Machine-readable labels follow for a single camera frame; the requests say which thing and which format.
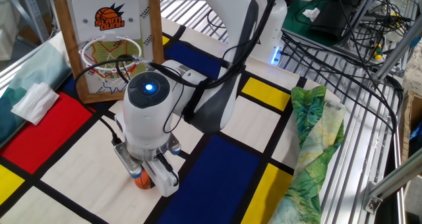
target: blue rectangle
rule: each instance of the blue rectangle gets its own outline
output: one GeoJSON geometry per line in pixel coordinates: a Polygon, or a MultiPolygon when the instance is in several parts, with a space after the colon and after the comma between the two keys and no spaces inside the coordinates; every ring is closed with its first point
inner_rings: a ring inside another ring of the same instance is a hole
{"type": "Polygon", "coordinates": [[[164,54],[190,69],[216,80],[220,73],[221,61],[195,51],[181,42],[171,45],[164,54]]]}
{"type": "Polygon", "coordinates": [[[213,136],[158,223],[229,223],[259,163],[213,136]]]}

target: white tissue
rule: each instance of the white tissue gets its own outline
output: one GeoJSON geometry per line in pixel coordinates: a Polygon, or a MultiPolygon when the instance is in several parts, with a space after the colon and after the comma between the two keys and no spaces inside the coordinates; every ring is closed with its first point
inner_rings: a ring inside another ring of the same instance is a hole
{"type": "Polygon", "coordinates": [[[305,10],[303,14],[311,20],[311,22],[314,22],[314,20],[317,18],[320,10],[315,7],[313,10],[305,10]]]}
{"type": "Polygon", "coordinates": [[[37,125],[59,97],[47,84],[34,84],[12,108],[12,113],[37,125]]]}

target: yellow square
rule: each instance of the yellow square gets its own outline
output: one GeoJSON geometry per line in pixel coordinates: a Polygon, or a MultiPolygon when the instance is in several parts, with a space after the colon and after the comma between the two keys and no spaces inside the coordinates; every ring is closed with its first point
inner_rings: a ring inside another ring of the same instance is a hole
{"type": "Polygon", "coordinates": [[[165,45],[169,40],[170,40],[169,38],[163,36],[163,45],[165,45]]]}
{"type": "Polygon", "coordinates": [[[0,165],[0,204],[6,201],[23,182],[24,179],[0,165]]]}
{"type": "Polygon", "coordinates": [[[268,223],[291,178],[290,174],[268,164],[241,224],[268,223]]]}
{"type": "Polygon", "coordinates": [[[284,111],[290,99],[290,95],[269,86],[255,78],[250,78],[243,87],[242,92],[260,101],[284,111]]]}

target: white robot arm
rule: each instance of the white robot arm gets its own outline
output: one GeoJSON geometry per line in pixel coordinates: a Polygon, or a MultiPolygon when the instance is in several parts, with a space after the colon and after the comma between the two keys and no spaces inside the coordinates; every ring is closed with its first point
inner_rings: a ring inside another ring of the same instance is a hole
{"type": "Polygon", "coordinates": [[[152,64],[158,70],[140,73],[129,82],[123,114],[115,117],[125,137],[125,142],[115,146],[117,155],[133,178],[145,169],[163,196],[173,194],[179,185],[165,155],[168,150],[172,154],[181,150],[170,131],[172,114],[204,133],[223,129],[233,112],[240,71],[261,33],[261,45],[253,55],[271,63],[280,47],[287,13],[284,0],[206,2],[227,28],[230,50],[224,60],[229,67],[222,67],[218,79],[212,81],[176,61],[152,64]]]}

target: blue led light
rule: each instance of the blue led light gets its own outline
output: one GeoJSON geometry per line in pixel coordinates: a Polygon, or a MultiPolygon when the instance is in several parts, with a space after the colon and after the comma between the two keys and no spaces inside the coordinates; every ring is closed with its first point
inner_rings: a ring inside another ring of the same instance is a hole
{"type": "Polygon", "coordinates": [[[277,54],[278,54],[279,48],[280,48],[280,46],[277,46],[276,50],[274,50],[274,53],[273,53],[272,59],[271,59],[271,64],[272,65],[278,64],[277,54]]]}
{"type": "Polygon", "coordinates": [[[145,85],[145,89],[148,90],[148,91],[152,90],[153,88],[154,87],[151,84],[145,85]]]}

